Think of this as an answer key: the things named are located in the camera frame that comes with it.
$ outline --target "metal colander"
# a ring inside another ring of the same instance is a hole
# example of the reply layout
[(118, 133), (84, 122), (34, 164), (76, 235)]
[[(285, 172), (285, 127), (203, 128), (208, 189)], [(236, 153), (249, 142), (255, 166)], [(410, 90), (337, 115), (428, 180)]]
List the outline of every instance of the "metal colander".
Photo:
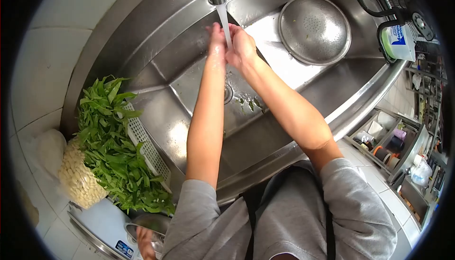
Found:
[(286, 49), (307, 64), (334, 64), (351, 45), (348, 19), (329, 0), (291, 0), (280, 13), (278, 31)]

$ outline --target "drain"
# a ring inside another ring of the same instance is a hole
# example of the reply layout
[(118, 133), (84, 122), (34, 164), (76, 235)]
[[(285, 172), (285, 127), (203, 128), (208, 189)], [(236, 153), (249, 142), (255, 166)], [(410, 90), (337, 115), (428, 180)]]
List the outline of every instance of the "drain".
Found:
[(227, 104), (231, 101), (233, 96), (232, 87), (228, 84), (224, 85), (224, 103)]

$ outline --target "gray sleeve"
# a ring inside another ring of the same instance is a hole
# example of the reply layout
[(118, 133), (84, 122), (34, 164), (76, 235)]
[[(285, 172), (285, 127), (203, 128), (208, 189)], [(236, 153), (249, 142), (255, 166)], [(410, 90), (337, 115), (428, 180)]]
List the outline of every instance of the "gray sleeve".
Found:
[(330, 161), (320, 177), (333, 215), (337, 253), (388, 259), (395, 250), (397, 233), (379, 195), (345, 158)]
[(201, 180), (186, 180), (164, 242), (164, 254), (208, 228), (220, 216), (217, 194)]

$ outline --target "stainless steel sink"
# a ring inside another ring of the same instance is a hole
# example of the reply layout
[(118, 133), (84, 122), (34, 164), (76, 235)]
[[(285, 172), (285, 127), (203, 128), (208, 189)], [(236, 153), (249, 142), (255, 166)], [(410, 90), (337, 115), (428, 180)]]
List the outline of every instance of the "stainless steel sink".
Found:
[[(382, 98), (404, 62), (385, 64), (375, 35), (379, 21), (355, 0), (330, 0), (351, 25), (352, 42), (345, 58), (330, 66), (298, 61), (278, 35), (278, 14), (287, 1), (228, 0), (228, 20), (253, 36), (262, 59), (322, 113), (339, 139)], [(376, 4), (365, 1), (373, 7)], [(117, 1), (102, 21), (105, 26), (99, 24), (93, 31), (89, 49), (84, 49), (71, 78), (62, 129), (66, 135), (74, 132), (74, 110), (82, 87), (109, 74), (133, 77), (123, 90), (139, 94), (133, 105), (144, 109), (140, 119), (172, 171), (171, 189), (178, 198), (186, 172), (187, 132), (206, 58), (208, 35), (204, 29), (219, 17), (207, 0), (128, 3)], [(113, 28), (114, 15), (120, 11), (127, 15), (117, 19)], [(306, 158), (257, 93), (229, 65), (225, 98), (217, 189), (220, 204)]]

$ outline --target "water stream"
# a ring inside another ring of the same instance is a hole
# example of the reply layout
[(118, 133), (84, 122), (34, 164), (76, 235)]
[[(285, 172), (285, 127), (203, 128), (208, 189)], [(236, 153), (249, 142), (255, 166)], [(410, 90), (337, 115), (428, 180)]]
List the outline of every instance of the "water stream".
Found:
[(232, 48), (231, 35), (229, 33), (229, 24), (228, 24), (228, 12), (226, 11), (226, 4), (219, 4), (216, 6), (217, 12), (221, 20), (221, 25), (224, 29), (224, 35), (226, 36), (227, 49)]

